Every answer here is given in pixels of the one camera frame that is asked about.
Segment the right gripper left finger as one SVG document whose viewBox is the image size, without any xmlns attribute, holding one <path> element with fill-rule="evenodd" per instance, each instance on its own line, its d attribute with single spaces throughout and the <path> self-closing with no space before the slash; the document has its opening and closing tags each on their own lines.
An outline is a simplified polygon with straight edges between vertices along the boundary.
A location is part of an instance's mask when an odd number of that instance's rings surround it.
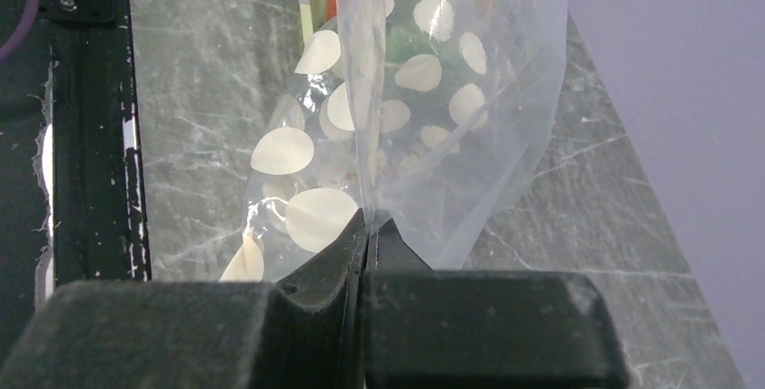
<svg viewBox="0 0 765 389">
<path fill-rule="evenodd" d="M 4 388 L 360 388 L 366 239 L 340 236 L 278 282 L 80 281 L 35 314 Z"/>
</svg>

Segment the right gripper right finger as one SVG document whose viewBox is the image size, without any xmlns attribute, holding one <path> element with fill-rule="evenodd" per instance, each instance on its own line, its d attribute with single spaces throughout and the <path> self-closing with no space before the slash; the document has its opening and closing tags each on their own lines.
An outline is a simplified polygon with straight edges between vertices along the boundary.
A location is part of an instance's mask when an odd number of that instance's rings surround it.
<svg viewBox="0 0 765 389">
<path fill-rule="evenodd" d="M 386 223 L 363 278 L 369 388 L 625 388 L 602 294 L 579 273 L 428 267 Z"/>
</svg>

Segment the clear polka dot zip bag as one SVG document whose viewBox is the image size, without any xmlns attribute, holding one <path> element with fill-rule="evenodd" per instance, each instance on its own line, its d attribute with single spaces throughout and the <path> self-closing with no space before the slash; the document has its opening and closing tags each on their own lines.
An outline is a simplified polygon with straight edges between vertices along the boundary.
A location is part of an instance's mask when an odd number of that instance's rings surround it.
<svg viewBox="0 0 765 389">
<path fill-rule="evenodd" d="M 278 281 L 356 215 L 436 270 L 528 188 L 566 67 L 568 0 L 336 0 L 255 144 L 221 281 Z"/>
</svg>

